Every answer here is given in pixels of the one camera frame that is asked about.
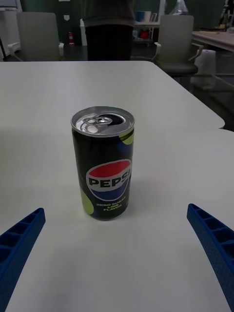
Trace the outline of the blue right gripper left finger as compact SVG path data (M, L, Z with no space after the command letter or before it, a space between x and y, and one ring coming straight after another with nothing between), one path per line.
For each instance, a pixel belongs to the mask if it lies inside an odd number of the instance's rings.
M46 222L38 208L0 236L0 311L6 311L24 265Z

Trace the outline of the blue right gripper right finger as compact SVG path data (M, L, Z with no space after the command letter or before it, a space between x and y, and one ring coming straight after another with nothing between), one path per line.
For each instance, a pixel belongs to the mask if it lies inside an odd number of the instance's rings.
M187 219L234 311L234 231L194 204L188 205Z

